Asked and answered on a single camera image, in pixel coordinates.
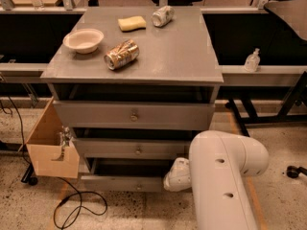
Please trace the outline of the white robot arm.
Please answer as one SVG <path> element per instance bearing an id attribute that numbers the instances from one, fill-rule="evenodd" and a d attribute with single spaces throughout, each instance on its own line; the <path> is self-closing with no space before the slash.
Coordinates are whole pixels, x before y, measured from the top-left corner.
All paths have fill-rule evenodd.
<path id="1" fill-rule="evenodd" d="M 179 157 L 164 177 L 164 189 L 191 189 L 198 230 L 258 230 L 244 176 L 262 174 L 269 154 L 259 141 L 216 130 L 198 134 L 189 157 Z"/>

